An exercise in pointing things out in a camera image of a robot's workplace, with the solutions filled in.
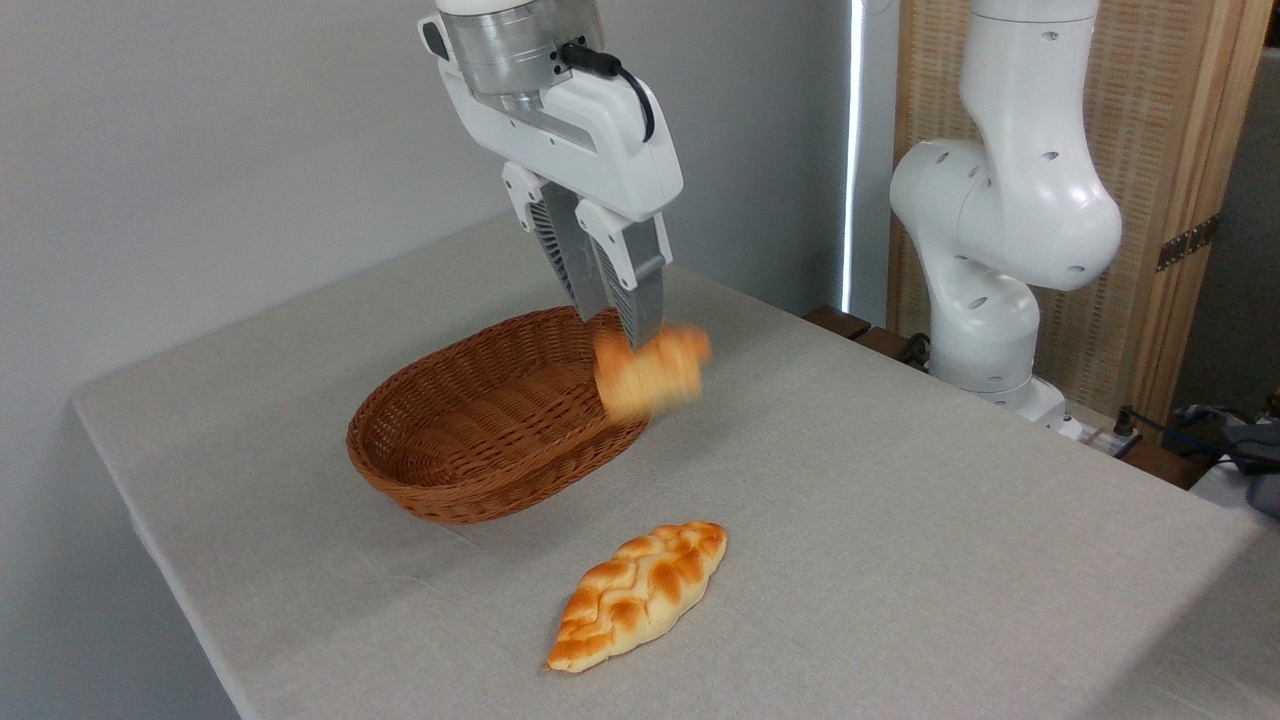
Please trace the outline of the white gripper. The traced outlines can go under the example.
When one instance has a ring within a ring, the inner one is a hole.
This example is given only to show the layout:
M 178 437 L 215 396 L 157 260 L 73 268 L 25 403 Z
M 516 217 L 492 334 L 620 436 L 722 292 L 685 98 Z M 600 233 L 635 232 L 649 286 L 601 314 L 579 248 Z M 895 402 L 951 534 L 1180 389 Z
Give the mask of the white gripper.
M 649 345 L 673 259 L 660 210 L 684 178 L 643 83 L 566 61 L 566 47 L 603 51 L 599 15 L 431 14 L 419 37 L 466 131 L 508 161 L 502 178 L 520 224 L 581 320 L 612 301 L 631 348 Z

